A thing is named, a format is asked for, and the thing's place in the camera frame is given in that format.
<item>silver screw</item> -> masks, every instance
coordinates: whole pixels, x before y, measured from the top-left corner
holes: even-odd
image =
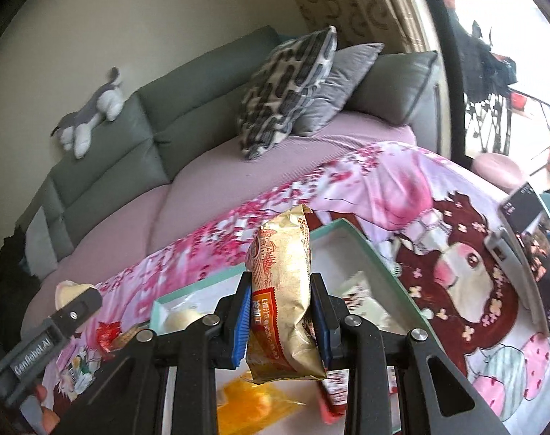
[[[215,314],[207,314],[205,317],[203,317],[203,324],[208,325],[209,327],[212,327],[219,322],[221,322],[221,318]]]
[[[138,332],[136,335],[136,339],[142,343],[146,343],[147,341],[151,341],[152,337],[154,337],[154,334],[152,331],[145,329],[143,331]]]
[[[424,329],[414,329],[411,334],[416,341],[424,341],[428,338],[428,332]]]
[[[349,327],[357,327],[361,324],[361,317],[359,315],[350,314],[343,321],[348,324]]]

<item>black and white striped fabric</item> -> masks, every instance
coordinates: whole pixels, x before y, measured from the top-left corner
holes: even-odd
[[[277,46],[253,74],[237,127],[241,151],[252,160],[285,139],[329,75],[337,45],[333,26]]]

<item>stuffed animal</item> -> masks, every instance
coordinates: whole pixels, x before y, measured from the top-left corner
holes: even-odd
[[[97,89],[79,111],[66,114],[52,131],[65,151],[74,149],[74,156],[81,159],[92,142],[92,129],[102,120],[114,121],[122,111],[124,98],[120,91],[120,71],[114,67],[109,73],[108,83]]]

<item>gray pillow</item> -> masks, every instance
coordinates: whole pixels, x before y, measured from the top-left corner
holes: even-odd
[[[277,46],[253,74],[237,128],[241,151],[252,160],[285,139],[329,75],[337,34],[333,26]]]
[[[25,232],[25,258],[30,273],[39,279],[44,279],[58,268],[43,206],[37,210]]]
[[[331,72],[313,102],[295,121],[292,134],[309,136],[325,126],[346,104],[383,47],[382,43],[360,44],[337,51]]]
[[[429,102],[438,75],[436,52],[381,55],[345,109],[379,117],[393,126],[408,124]]]

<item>patterned curtain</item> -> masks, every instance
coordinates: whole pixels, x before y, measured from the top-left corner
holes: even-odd
[[[384,53],[426,50],[412,0],[296,0],[310,30],[333,25],[338,47],[383,42]]]

